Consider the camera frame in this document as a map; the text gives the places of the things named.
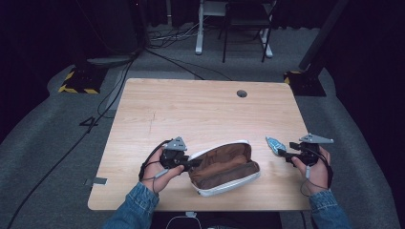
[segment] pouch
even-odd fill
[[[199,167],[188,171],[191,183],[203,197],[210,197],[245,185],[260,176],[259,164],[251,158],[247,140],[239,140],[193,154]]]

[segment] black strap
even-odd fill
[[[161,146],[164,144],[169,143],[171,140],[164,140],[159,146],[155,148],[155,150],[152,151],[152,153],[149,155],[149,157],[146,158],[145,162],[142,163],[142,166],[140,166],[140,171],[139,171],[139,181],[142,181],[143,175],[145,174],[145,168],[149,165],[149,159],[152,157],[152,155],[155,154],[155,152],[160,149]]]

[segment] hand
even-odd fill
[[[319,147],[319,151],[327,159],[328,164],[330,164],[330,153],[322,147]],[[301,172],[301,175],[305,177],[307,165],[296,156],[292,158],[292,162]],[[328,170],[321,159],[310,167],[309,182],[306,182],[306,186],[311,195],[328,189]]]
[[[142,179],[143,185],[145,185],[150,191],[156,194],[166,187],[170,179],[180,175],[182,170],[184,170],[184,166],[180,165],[176,168],[170,169],[166,174],[162,175],[161,177],[155,178],[155,175],[164,170],[163,166],[161,166],[159,162],[162,152],[163,148],[160,148],[151,156],[151,158],[148,161],[148,163],[150,164],[146,166],[145,173]]]

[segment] dark background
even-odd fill
[[[0,141],[49,96],[48,81],[77,61],[72,49],[76,48],[76,54],[86,58],[111,54],[95,36],[93,30],[101,32],[100,27],[90,27],[77,3],[59,2],[60,8],[46,0],[0,3]],[[89,20],[97,25],[92,2],[79,2]],[[336,2],[284,0],[274,15],[273,27],[321,28]],[[401,16],[404,7],[402,1],[349,1],[311,63],[322,62],[333,77],[337,96],[390,183],[402,226],[405,225],[405,202],[401,195],[404,189],[401,179],[405,176],[402,165],[405,152],[401,144],[405,128],[401,68],[405,60],[405,19]],[[153,6],[147,9],[148,13],[153,12]],[[64,33],[66,27],[61,27],[63,15],[69,15],[69,23],[75,28],[74,46]],[[194,20],[193,16],[184,18],[182,22]]]

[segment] denim sleeve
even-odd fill
[[[159,197],[139,182],[103,228],[149,228]]]
[[[309,204],[313,220],[319,228],[352,228],[348,217],[330,190],[310,196]]]

